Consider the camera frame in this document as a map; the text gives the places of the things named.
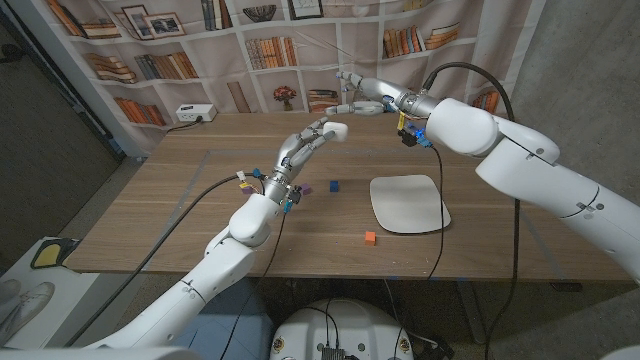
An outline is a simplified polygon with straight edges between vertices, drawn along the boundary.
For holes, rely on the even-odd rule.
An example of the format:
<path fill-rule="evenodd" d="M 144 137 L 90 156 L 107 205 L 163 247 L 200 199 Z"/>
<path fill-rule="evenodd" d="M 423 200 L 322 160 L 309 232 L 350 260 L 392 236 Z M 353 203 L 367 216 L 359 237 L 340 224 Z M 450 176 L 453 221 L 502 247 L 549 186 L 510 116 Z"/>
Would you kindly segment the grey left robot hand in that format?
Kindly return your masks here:
<path fill-rule="evenodd" d="M 300 133 L 291 134 L 280 147 L 271 175 L 265 180 L 264 195 L 280 204 L 288 186 L 301 172 L 315 150 L 335 137 L 333 130 L 325 130 L 328 117 L 313 122 Z"/>

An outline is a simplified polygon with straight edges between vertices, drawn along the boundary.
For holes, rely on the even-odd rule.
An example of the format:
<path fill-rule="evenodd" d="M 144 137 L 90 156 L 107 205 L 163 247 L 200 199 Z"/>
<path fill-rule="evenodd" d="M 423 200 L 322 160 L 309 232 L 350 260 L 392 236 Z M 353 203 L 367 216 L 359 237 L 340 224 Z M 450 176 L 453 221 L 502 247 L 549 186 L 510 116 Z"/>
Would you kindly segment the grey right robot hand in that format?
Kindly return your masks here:
<path fill-rule="evenodd" d="M 415 93 L 408 88 L 378 78 L 362 77 L 353 72 L 339 71 L 336 77 L 345 81 L 346 90 L 359 90 L 367 101 L 331 106 L 324 110 L 327 116 L 357 114 L 374 116 L 385 107 L 409 117 L 428 118 L 440 100 L 426 94 Z"/>

